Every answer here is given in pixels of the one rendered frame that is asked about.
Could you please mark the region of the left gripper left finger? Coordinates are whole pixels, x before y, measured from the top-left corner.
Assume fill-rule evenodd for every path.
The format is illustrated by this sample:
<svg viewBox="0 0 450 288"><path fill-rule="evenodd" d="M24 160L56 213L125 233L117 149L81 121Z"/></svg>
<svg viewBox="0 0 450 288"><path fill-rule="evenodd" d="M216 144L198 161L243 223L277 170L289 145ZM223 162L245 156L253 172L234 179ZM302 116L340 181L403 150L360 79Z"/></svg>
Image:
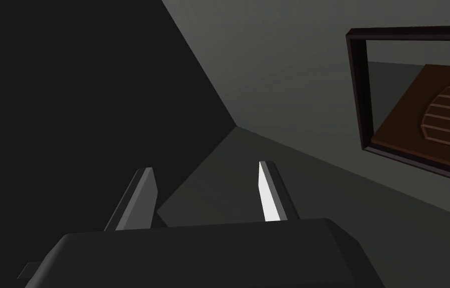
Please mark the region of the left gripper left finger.
<svg viewBox="0 0 450 288"><path fill-rule="evenodd" d="M152 226L157 196L153 168L138 169L104 230L149 229Z"/></svg>

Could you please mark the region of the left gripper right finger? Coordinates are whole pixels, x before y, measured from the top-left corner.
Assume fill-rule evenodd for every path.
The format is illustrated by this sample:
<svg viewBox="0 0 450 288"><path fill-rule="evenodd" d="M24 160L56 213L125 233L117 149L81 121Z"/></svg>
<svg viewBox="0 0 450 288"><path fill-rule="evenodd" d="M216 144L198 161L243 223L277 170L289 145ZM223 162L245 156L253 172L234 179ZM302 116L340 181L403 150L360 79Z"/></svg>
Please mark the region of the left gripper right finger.
<svg viewBox="0 0 450 288"><path fill-rule="evenodd" d="M259 162L258 190L266 222L300 220L300 215L273 161Z"/></svg>

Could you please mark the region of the brown wooden door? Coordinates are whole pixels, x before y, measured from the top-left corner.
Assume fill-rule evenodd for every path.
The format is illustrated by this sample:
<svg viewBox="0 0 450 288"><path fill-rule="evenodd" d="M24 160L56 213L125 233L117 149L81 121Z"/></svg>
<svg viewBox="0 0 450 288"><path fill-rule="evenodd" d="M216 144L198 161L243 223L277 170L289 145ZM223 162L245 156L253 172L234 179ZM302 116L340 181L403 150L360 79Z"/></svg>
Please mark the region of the brown wooden door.
<svg viewBox="0 0 450 288"><path fill-rule="evenodd" d="M450 166L450 66L425 65L372 142Z"/></svg>

